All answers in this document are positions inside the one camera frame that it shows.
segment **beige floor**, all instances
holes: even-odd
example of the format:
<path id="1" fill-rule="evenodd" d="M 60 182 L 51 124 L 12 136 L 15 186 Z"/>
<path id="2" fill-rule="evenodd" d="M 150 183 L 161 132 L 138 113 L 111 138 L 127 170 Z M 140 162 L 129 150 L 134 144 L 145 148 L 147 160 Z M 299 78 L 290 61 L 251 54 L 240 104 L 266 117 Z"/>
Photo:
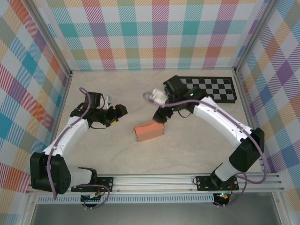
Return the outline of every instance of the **beige floor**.
<path id="1" fill-rule="evenodd" d="M 143 100 L 142 93 L 153 88 L 163 90 L 162 82 L 173 75 L 232 76 L 232 73 L 230 70 L 75 72 L 59 131 L 71 111 L 84 101 L 79 87 L 112 96 L 112 104 L 125 105 L 128 114 L 105 130 L 88 130 L 78 140 L 67 164 L 91 167 L 99 174 L 212 172 L 234 149 L 221 133 L 199 117 L 191 115 L 183 119 L 175 113 L 166 123 L 163 136 L 140 143 L 132 133 L 135 125 L 150 121 L 157 109 Z M 247 123 L 239 96 L 235 104 L 219 105 Z M 260 165 L 254 164 L 249 172 L 261 172 Z"/>

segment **metal frame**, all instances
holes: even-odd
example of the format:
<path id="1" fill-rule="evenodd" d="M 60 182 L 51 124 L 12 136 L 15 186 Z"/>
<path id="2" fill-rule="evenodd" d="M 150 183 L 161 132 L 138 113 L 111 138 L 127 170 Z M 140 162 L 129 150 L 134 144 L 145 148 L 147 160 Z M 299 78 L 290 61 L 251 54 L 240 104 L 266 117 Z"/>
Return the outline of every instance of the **metal frame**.
<path id="1" fill-rule="evenodd" d="M 258 22 L 257 27 L 255 28 L 255 30 L 252 34 L 251 39 L 249 40 L 249 43 L 247 44 L 239 62 L 237 63 L 236 71 L 239 71 L 243 67 L 245 62 L 247 61 L 256 42 L 258 41 L 261 34 L 263 33 L 265 27 L 267 26 L 268 21 L 270 20 L 274 10 L 276 9 L 276 7 L 278 6 L 279 3 L 280 3 L 280 0 L 270 0 L 269 1 L 260 21 Z"/>
<path id="2" fill-rule="evenodd" d="M 60 48 L 56 44 L 54 37 L 52 36 L 47 24 L 44 22 L 41 14 L 39 13 L 38 8 L 31 0 L 23 0 L 23 4 L 27 8 L 34 22 L 37 24 L 38 29 L 41 31 L 45 41 L 50 46 L 55 57 L 57 58 L 60 65 L 62 66 L 64 72 L 68 74 L 68 76 L 71 76 L 72 69 L 69 67 L 65 57 L 61 53 Z"/>
<path id="3" fill-rule="evenodd" d="M 273 11 L 275 10 L 279 2 L 280 0 L 274 0 L 274 1 L 271 0 L 270 3 L 268 4 L 264 12 L 264 15 L 260 19 L 259 25 L 255 29 L 252 38 L 249 41 L 249 44 L 247 45 L 239 63 L 237 64 L 237 68 L 236 68 L 237 71 L 239 71 L 240 68 L 242 68 L 242 66 L 245 64 L 247 58 L 249 57 L 251 51 L 253 50 L 256 41 L 259 39 L 267 22 L 269 21 L 270 16 L 272 15 Z M 62 100 L 60 112 L 58 115 L 58 120 L 53 130 L 53 137 L 52 137 L 53 140 L 57 134 L 63 108 L 68 96 L 68 91 L 72 80 L 71 73 L 69 72 L 71 70 L 68 64 L 66 63 L 64 57 L 62 56 L 61 51 L 56 45 L 53 37 L 51 36 L 51 33 L 48 30 L 47 25 L 41 18 L 36 6 L 31 2 L 31 0 L 25 0 L 24 4 L 29 10 L 29 12 L 32 14 L 32 16 L 34 17 L 35 21 L 38 24 L 38 27 L 43 31 L 43 35 L 46 41 L 52 45 L 52 50 L 54 51 L 55 56 L 60 60 L 60 63 L 63 65 L 66 72 L 70 75 L 70 79 L 68 80 L 67 83 L 64 98 Z M 241 86 L 239 77 L 236 75 L 234 71 L 233 74 L 236 81 L 238 92 L 241 97 L 246 118 L 248 120 L 249 125 L 254 127 L 255 124 L 251 116 L 251 111 L 247 105 L 247 100 L 245 98 L 245 93 L 243 92 L 243 88 Z M 109 175 L 114 177 L 113 191 L 111 192 L 111 194 L 115 196 L 124 195 L 124 194 L 125 195 L 136 195 L 136 194 L 142 194 L 142 195 L 195 194 L 196 195 L 199 193 L 211 194 L 211 193 L 220 192 L 220 191 L 198 192 L 196 186 L 193 184 L 193 178 L 198 175 L 200 174 Z M 251 180 L 260 180 L 263 177 L 263 173 L 247 173 L 247 176 Z M 242 179 L 238 179 L 238 182 L 240 184 L 240 190 L 236 192 L 240 192 L 243 185 L 245 184 L 244 180 Z M 277 173 L 268 174 L 267 180 L 263 184 L 254 185 L 248 183 L 246 192 L 248 193 L 272 192 L 282 224 L 284 225 L 292 224 L 288 217 L 287 210 L 284 204 L 284 198 L 283 198 L 284 187 Z M 29 224 L 31 222 L 35 206 L 38 202 L 38 197 L 40 195 L 51 196 L 51 193 L 49 192 L 33 190 L 31 189 L 31 187 L 29 188 L 27 194 L 28 194 L 28 204 L 25 209 L 24 217 L 20 222 L 20 224 L 22 225 Z M 70 190 L 67 191 L 66 194 L 78 195 L 78 193 L 72 193 L 70 192 Z"/>
<path id="4" fill-rule="evenodd" d="M 77 65 L 77 62 L 71 52 L 71 49 L 69 47 L 69 45 L 67 44 L 67 41 L 64 38 L 64 35 L 56 21 L 56 19 L 54 18 L 54 15 L 47 3 L 47 0 L 39 0 L 39 3 L 41 5 L 41 8 L 43 9 L 44 13 L 46 13 L 46 16 L 50 22 L 50 24 L 53 27 L 53 30 L 55 31 L 56 35 L 57 35 L 57 39 L 59 40 L 62 48 L 65 50 L 66 54 L 68 55 L 68 62 L 69 65 L 74 69 L 74 70 L 79 70 L 79 67 Z"/>

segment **metal extrusion bar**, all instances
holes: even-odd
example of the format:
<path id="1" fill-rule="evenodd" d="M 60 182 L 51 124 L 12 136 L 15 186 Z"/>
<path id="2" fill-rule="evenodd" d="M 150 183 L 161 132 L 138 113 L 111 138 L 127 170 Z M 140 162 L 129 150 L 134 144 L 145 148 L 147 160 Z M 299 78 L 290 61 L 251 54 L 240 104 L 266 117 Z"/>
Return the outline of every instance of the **metal extrusion bar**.
<path id="1" fill-rule="evenodd" d="M 38 202 L 37 195 L 28 195 L 27 198 L 27 206 L 24 209 L 24 213 L 21 214 L 19 225 L 28 225 L 32 221 L 34 209 Z"/>
<path id="2" fill-rule="evenodd" d="M 61 53 L 59 47 L 57 46 L 54 37 L 52 36 L 51 32 L 48 29 L 47 24 L 44 22 L 41 14 L 39 13 L 36 5 L 32 2 L 32 0 L 23 0 L 23 4 L 27 8 L 29 14 L 37 24 L 38 29 L 43 34 L 47 44 L 50 46 L 51 50 L 53 51 L 55 57 L 57 58 L 58 62 L 62 66 L 64 72 L 71 76 L 72 69 L 69 67 L 65 57 Z"/>
<path id="3" fill-rule="evenodd" d="M 276 9 L 277 5 L 279 4 L 280 0 L 270 0 L 255 31 L 253 32 L 253 35 L 248 43 L 248 45 L 245 48 L 244 53 L 242 54 L 237 66 L 236 70 L 239 71 L 245 62 L 247 61 L 249 55 L 251 54 L 257 40 L 260 38 L 261 34 L 263 33 L 263 30 L 268 24 L 269 19 L 271 18 L 274 10 Z"/>
<path id="4" fill-rule="evenodd" d="M 197 194 L 197 193 L 220 193 L 222 191 L 197 191 L 193 184 L 193 178 L 199 175 L 209 174 L 169 174 L 169 175 L 110 175 L 113 176 L 112 195 L 123 194 Z M 250 180 L 259 181 L 263 178 L 263 173 L 247 173 Z M 239 191 L 241 192 L 245 181 L 238 179 Z M 246 192 L 283 192 L 284 187 L 277 173 L 269 173 L 263 184 L 247 184 Z M 51 192 L 39 190 L 29 190 L 28 194 L 52 195 Z M 68 195 L 77 195 L 70 189 L 66 192 Z"/>
<path id="5" fill-rule="evenodd" d="M 54 129 L 53 129 L 53 132 L 52 132 L 52 137 L 51 137 L 50 143 L 52 143 L 56 138 L 56 135 L 57 135 L 57 132 L 58 132 L 58 127 L 60 126 L 61 116 L 62 116 L 62 113 L 64 111 L 66 100 L 67 100 L 68 93 L 69 93 L 69 90 L 70 90 L 71 82 L 72 82 L 72 77 L 70 76 L 70 77 L 67 78 L 67 85 L 66 85 L 65 93 L 64 93 L 64 96 L 62 98 L 60 110 L 58 112 L 58 116 L 57 116 L 57 119 L 56 119 L 56 122 L 55 122 L 55 125 L 54 125 Z"/>

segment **cable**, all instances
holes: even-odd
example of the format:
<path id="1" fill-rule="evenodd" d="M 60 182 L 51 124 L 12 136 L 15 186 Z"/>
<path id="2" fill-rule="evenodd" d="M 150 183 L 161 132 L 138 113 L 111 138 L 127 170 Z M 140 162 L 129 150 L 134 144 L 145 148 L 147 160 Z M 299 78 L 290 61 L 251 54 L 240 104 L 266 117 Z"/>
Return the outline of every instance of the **cable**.
<path id="1" fill-rule="evenodd" d="M 196 177 L 193 178 L 193 184 L 195 184 L 195 185 L 197 186 L 197 184 L 195 183 L 195 178 L 196 178 Z"/>
<path id="2" fill-rule="evenodd" d="M 101 184 L 101 185 L 103 185 L 103 184 Z M 100 187 L 98 187 L 98 192 L 100 193 Z M 100 195 L 100 196 L 102 197 L 102 196 L 104 196 L 104 194 L 105 194 L 105 189 L 104 189 L 104 191 L 103 191 L 103 194 Z"/>
<path id="3" fill-rule="evenodd" d="M 48 174 L 48 179 L 49 179 L 49 183 L 50 183 L 50 187 L 51 190 L 53 192 L 53 198 L 54 200 L 56 200 L 57 198 L 57 193 L 55 191 L 55 187 L 54 187 L 54 183 L 52 180 L 52 176 L 51 176 L 51 170 L 50 170 L 50 161 L 51 161 L 51 157 L 53 152 L 56 150 L 56 147 L 58 145 L 58 143 L 60 142 L 61 138 L 64 136 L 64 134 L 71 128 L 73 127 L 76 123 L 78 123 L 84 116 L 85 114 L 89 111 L 90 109 L 90 94 L 88 93 L 88 91 L 82 87 L 79 88 L 79 91 L 81 91 L 83 94 L 85 94 L 88 97 L 89 103 L 88 103 L 88 107 L 86 108 L 86 110 L 84 111 L 84 113 L 75 121 L 73 122 L 69 127 L 67 127 L 66 129 L 64 129 L 62 131 L 62 133 L 59 135 L 59 137 L 56 139 L 54 146 L 52 147 L 49 155 L 48 155 L 48 160 L 47 160 L 47 174 Z"/>
<path id="4" fill-rule="evenodd" d="M 101 185 L 101 184 L 81 184 L 81 185 L 77 185 L 77 187 L 100 187 L 100 188 L 104 188 L 107 190 L 107 197 L 104 199 L 103 202 L 97 204 L 96 206 L 94 207 L 87 207 L 85 205 L 85 203 L 87 202 L 87 200 L 85 200 L 83 202 L 83 206 L 85 207 L 85 209 L 89 209 L 89 210 L 94 210 L 96 208 L 99 208 L 100 206 L 102 206 L 107 200 L 108 200 L 108 197 L 109 197 L 109 194 L 110 194 L 110 190 L 107 186 L 104 186 L 104 185 Z"/>
<path id="5" fill-rule="evenodd" d="M 90 126 L 90 128 L 92 128 L 92 129 L 106 129 L 106 127 L 105 127 L 105 128 L 101 128 L 101 127 L 93 127 L 92 125 Z"/>
<path id="6" fill-rule="evenodd" d="M 230 189 L 231 189 L 231 195 L 233 195 L 233 185 L 231 183 L 229 183 L 230 185 Z"/>
<path id="7" fill-rule="evenodd" d="M 179 116 L 181 116 L 182 118 L 187 118 L 187 117 L 189 117 L 192 113 L 190 112 L 190 114 L 189 115 L 187 115 L 187 116 L 183 116 L 183 115 L 181 115 L 181 113 L 180 113 L 180 111 L 178 111 L 178 114 L 179 114 Z"/>
<path id="8" fill-rule="evenodd" d="M 103 106 L 100 109 L 103 109 L 103 107 L 105 106 L 105 98 L 104 98 L 103 94 L 101 94 L 101 97 L 103 99 Z"/>

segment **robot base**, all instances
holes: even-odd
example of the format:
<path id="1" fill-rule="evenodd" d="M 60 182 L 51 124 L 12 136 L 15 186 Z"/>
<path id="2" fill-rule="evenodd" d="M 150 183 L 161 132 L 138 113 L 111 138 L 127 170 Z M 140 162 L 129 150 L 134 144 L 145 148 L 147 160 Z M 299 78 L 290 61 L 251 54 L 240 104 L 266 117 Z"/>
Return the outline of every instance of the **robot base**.
<path id="1" fill-rule="evenodd" d="M 219 188 L 211 182 L 211 176 L 196 176 L 193 180 L 194 184 L 197 185 L 198 191 L 237 191 L 239 190 L 239 184 L 237 178 L 232 176 L 228 181 L 222 183 Z"/>

